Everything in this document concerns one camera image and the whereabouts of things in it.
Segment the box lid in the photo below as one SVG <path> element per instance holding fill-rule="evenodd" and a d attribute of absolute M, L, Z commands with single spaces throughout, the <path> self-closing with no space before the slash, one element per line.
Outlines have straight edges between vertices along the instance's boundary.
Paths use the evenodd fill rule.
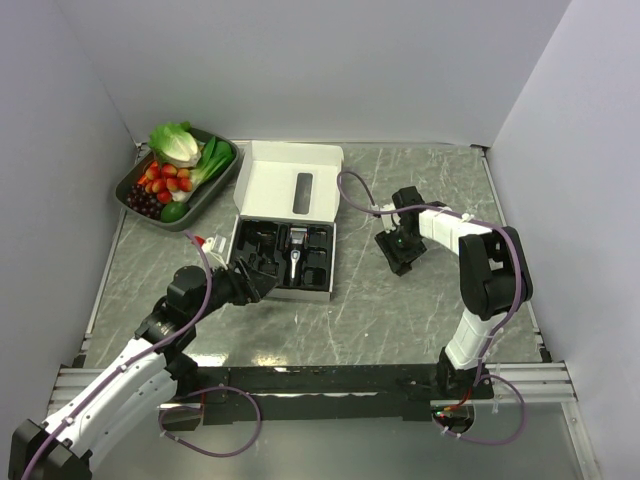
<path fill-rule="evenodd" d="M 240 215 L 333 222 L 343 159 L 333 145 L 249 142 L 233 194 Z"/>

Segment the marble table top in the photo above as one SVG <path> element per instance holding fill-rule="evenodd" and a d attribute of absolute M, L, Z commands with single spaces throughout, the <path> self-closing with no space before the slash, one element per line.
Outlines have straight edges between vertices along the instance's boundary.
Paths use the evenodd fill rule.
<path fill-rule="evenodd" d="M 451 146 L 341 145 L 345 167 L 361 173 L 378 203 L 415 185 L 426 201 L 500 222 L 482 152 Z M 230 237 L 237 209 L 234 183 L 192 226 L 203 237 Z M 354 200 L 366 203 L 355 181 Z M 226 306 L 197 328 L 186 350 L 200 365 L 328 365 L 434 363 L 453 336 L 463 311 L 458 260 L 435 243 L 403 277 L 393 275 L 374 240 L 380 220 L 342 202 L 337 222 L 334 293 L 331 302 L 265 300 Z M 181 235 L 125 217 L 95 319 L 85 367 L 107 366 L 163 296 L 173 273 L 198 264 Z M 521 308 L 491 347 L 492 362 L 539 362 L 527 308 Z"/>

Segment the open box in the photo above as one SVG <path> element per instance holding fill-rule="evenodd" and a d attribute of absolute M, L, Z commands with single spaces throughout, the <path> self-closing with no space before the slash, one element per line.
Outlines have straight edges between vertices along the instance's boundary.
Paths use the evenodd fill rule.
<path fill-rule="evenodd" d="M 277 276 L 271 297 L 331 298 L 343 159 L 331 145 L 253 141 L 246 148 L 229 259 Z"/>

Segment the purple cable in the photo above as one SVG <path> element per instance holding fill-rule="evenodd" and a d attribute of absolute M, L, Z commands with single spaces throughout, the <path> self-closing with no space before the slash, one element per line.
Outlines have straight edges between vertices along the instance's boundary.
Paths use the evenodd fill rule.
<path fill-rule="evenodd" d="M 203 448 L 200 448 L 192 443 L 187 442 L 186 440 L 183 440 L 182 438 L 179 438 L 177 436 L 175 436 L 174 434 L 172 434 L 171 432 L 168 432 L 165 428 L 164 425 L 162 424 L 162 421 L 164 420 L 164 417 L 172 411 L 175 410 L 198 410 L 192 407 L 174 407 L 174 408 L 170 408 L 169 410 L 165 410 L 164 412 L 162 412 L 162 414 L 158 417 L 158 424 L 160 425 L 160 430 L 162 430 L 162 433 L 165 437 L 170 438 L 171 440 L 178 442 L 180 445 L 183 445 L 187 448 L 190 448 L 191 450 L 193 450 L 194 452 L 198 452 L 201 453 L 202 455 L 206 455 L 207 457 L 215 457 L 215 458 L 228 458 L 228 457 L 235 457 L 236 455 L 240 455 L 242 452 L 246 451 L 249 447 L 251 447 L 251 445 L 253 445 L 253 443 L 257 440 L 258 435 L 260 435 L 260 429 L 262 428 L 262 416 L 260 414 L 260 407 L 258 407 L 258 403 L 254 400 L 254 398 L 249 395 L 247 392 L 244 392 L 238 388 L 235 387 L 230 387 L 228 385 L 220 385 L 218 387 L 210 387 L 210 388 L 204 388 L 202 390 L 198 390 L 197 392 L 193 392 L 190 393 L 189 395 L 186 395 L 185 397 L 182 397 L 182 399 L 185 398 L 189 398 L 189 397 L 195 397 L 196 395 L 202 395 L 203 393 L 209 393 L 209 392 L 215 392 L 215 391 L 219 391 L 219 390 L 227 390 L 227 391 L 231 391 L 231 392 L 235 392 L 239 395 L 242 395 L 243 397 L 247 398 L 250 402 L 251 405 L 253 405 L 253 408 L 256 411 L 256 428 L 253 431 L 253 435 L 251 436 L 251 438 L 249 439 L 249 441 L 247 443 L 245 443 L 242 447 L 240 447 L 237 450 L 234 450 L 233 452 L 229 452 L 229 453 L 215 453 L 215 452 L 210 452 L 208 450 L 204 450 Z"/>
<path fill-rule="evenodd" d="M 404 213 L 404 212 L 434 210 L 437 212 L 444 213 L 446 215 L 450 215 L 452 217 L 462 218 L 462 215 L 457 212 L 453 212 L 451 210 L 444 210 L 442 208 L 432 207 L 429 205 L 411 205 L 409 207 L 402 207 L 402 208 L 397 208 L 395 210 L 386 210 L 386 211 L 378 211 L 378 210 L 362 207 L 357 203 L 355 203 L 344 191 L 342 187 L 342 178 L 345 175 L 353 175 L 354 177 L 356 177 L 364 187 L 365 191 L 367 192 L 367 196 L 371 200 L 371 204 L 375 205 L 376 203 L 373 198 L 373 194 L 371 193 L 371 190 L 367 186 L 367 183 L 364 180 L 364 178 L 362 178 L 362 176 L 360 176 L 360 174 L 358 174 L 357 172 L 354 172 L 353 170 L 343 170 L 338 174 L 337 182 L 338 182 L 338 190 L 340 191 L 340 195 L 342 196 L 342 198 L 344 198 L 344 200 L 349 205 L 351 205 L 356 210 L 360 210 L 361 212 L 368 213 L 370 215 L 379 216 L 379 215 L 393 215 L 393 214 Z M 516 247 L 513 244 L 513 240 L 511 240 L 511 237 L 509 237 L 507 232 L 501 226 L 495 225 L 489 222 L 482 222 L 479 220 L 470 220 L 469 223 L 472 223 L 474 225 L 479 225 L 481 227 L 490 228 L 491 230 L 495 230 L 496 232 L 498 232 L 502 236 L 502 238 L 504 238 L 504 241 L 506 242 L 507 247 L 509 248 L 509 257 L 511 258 L 511 262 L 513 263 L 514 271 L 515 272 L 520 271 L 520 260 L 518 259 Z M 509 322 L 509 320 L 511 320 L 511 318 L 515 315 L 515 313 L 520 308 L 520 305 L 522 303 L 521 302 L 521 298 L 522 298 L 522 276 L 521 275 L 516 275 L 515 290 L 516 291 L 515 291 L 513 303 L 511 304 L 511 308 L 507 312 L 507 315 L 504 317 L 504 319 L 502 319 L 501 322 L 499 322 L 495 327 L 493 327 L 493 329 L 489 333 L 489 338 L 487 339 L 487 342 L 482 347 L 482 350 L 480 350 L 479 359 L 484 358 L 485 354 L 489 350 L 489 347 L 491 347 L 491 342 L 493 340 L 493 337 L 500 331 L 502 327 L 504 327 Z M 480 361 L 478 362 L 478 369 L 476 370 L 476 377 L 473 382 L 474 387 L 480 383 L 481 376 L 482 376 L 482 362 Z"/>
<path fill-rule="evenodd" d="M 188 324 L 186 324 L 184 327 L 182 327 L 180 330 L 178 330 L 176 333 L 152 345 L 151 347 L 143 350 L 139 354 L 134 355 L 133 357 L 125 361 L 123 365 L 127 368 L 129 368 L 131 365 L 133 365 L 135 362 L 137 362 L 141 358 L 149 355 L 152 352 L 155 352 L 159 348 L 164 347 L 165 345 L 171 343 L 177 337 L 186 333 L 190 328 L 192 328 L 196 323 L 200 321 L 202 315 L 204 314 L 204 311 L 207 308 L 207 305 L 209 304 L 209 299 L 211 298 L 211 290 L 213 286 L 213 282 L 211 278 L 211 266 L 209 265 L 209 260 L 207 260 L 207 255 L 204 253 L 204 251 L 200 247 L 200 244 L 198 243 L 196 238 L 193 236 L 193 234 L 188 230 L 185 230 L 184 234 L 187 236 L 187 238 L 189 238 L 189 240 L 191 240 L 191 243 L 193 243 L 193 245 L 198 249 L 198 253 L 200 254 L 200 258 L 202 259 L 202 263 L 204 264 L 204 267 L 205 267 L 204 273 L 207 278 L 207 289 L 204 295 L 202 306 L 200 307 L 200 310 L 198 310 L 198 312 L 195 314 L 195 316 L 191 319 L 191 321 Z M 75 409 L 71 411 L 71 413 L 68 415 L 67 418 L 71 420 L 75 420 L 75 418 L 80 414 L 80 412 L 82 412 L 100 394 L 100 392 L 102 392 L 107 386 L 109 386 L 111 382 L 113 382 L 113 380 L 115 380 L 121 373 L 122 373 L 121 369 L 116 369 L 113 372 L 111 372 L 111 374 L 109 374 L 101 383 L 99 383 L 98 386 L 91 393 L 89 393 L 89 395 L 87 395 L 87 397 L 82 402 L 80 402 Z M 53 442 L 53 440 L 57 438 L 65 430 L 65 428 L 67 428 L 67 423 L 66 422 L 60 423 L 60 425 L 53 432 L 51 432 L 51 434 L 47 437 L 47 439 L 44 442 L 42 442 L 42 445 L 40 445 L 40 448 L 38 448 L 38 450 L 36 450 L 36 453 L 33 455 L 33 457 L 31 457 L 31 460 L 29 461 L 27 468 L 25 468 L 24 473 L 22 474 L 21 480 L 30 480 L 29 477 L 33 473 L 33 469 L 35 468 L 36 463 L 38 463 L 38 460 L 40 459 L 40 457 L 42 457 L 42 454 L 49 447 L 49 445 L 51 445 L 51 442 Z"/>
<path fill-rule="evenodd" d="M 518 401 L 520 402 L 520 411 L 522 412 L 520 417 L 520 425 L 518 426 L 518 429 L 515 432 L 513 432 L 510 436 L 502 440 L 485 440 L 483 438 L 474 438 L 474 437 L 469 437 L 467 435 L 459 435 L 457 433 L 453 433 L 451 430 L 448 430 L 448 429 L 445 430 L 445 427 L 443 427 L 443 425 L 437 420 L 435 421 L 436 425 L 438 425 L 440 428 L 443 429 L 445 435 L 448 435 L 449 437 L 453 437 L 453 438 L 459 438 L 464 442 L 477 443 L 479 445 L 488 445 L 491 447 L 499 447 L 502 445 L 507 445 L 511 442 L 515 442 L 518 438 L 520 438 L 520 435 L 522 435 L 522 432 L 524 432 L 528 422 L 527 407 L 526 407 L 524 398 L 522 398 L 522 394 L 518 391 L 518 389 L 515 387 L 513 383 L 511 383 L 509 380 L 499 377 L 498 375 L 488 374 L 488 375 L 483 375 L 480 378 L 481 380 L 494 378 L 504 383 L 507 387 L 513 390 L 513 393 L 515 393 L 516 397 L 518 397 Z"/>

